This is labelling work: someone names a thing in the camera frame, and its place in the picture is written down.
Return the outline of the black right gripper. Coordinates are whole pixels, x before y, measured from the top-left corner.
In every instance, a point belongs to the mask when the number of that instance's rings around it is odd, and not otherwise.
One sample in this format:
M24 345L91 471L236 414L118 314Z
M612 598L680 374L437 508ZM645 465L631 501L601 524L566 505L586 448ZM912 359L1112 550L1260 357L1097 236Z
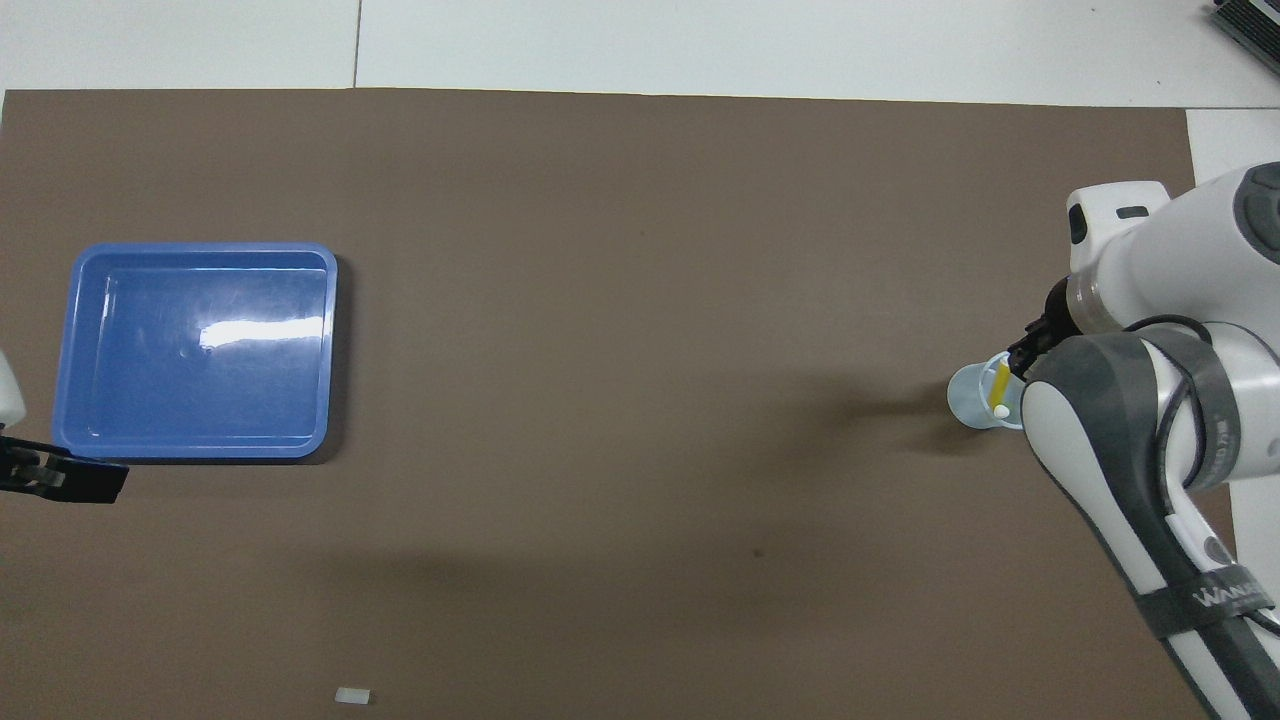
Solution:
M1025 327L1025 334L1018 342L1007 347L1007 366L1018 379L1025 379L1039 357L1082 333L1068 302L1069 281L1062 278L1051 288L1043 313Z

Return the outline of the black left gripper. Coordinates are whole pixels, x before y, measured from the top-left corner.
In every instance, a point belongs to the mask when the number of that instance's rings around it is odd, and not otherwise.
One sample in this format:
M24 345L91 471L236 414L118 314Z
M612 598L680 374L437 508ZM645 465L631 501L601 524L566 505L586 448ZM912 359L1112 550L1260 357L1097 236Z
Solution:
M41 448L45 461L33 466L33 451L1 438L1 491L33 495L64 503L115 503L131 469L119 462L82 457L67 448ZM26 479L20 475L27 469Z

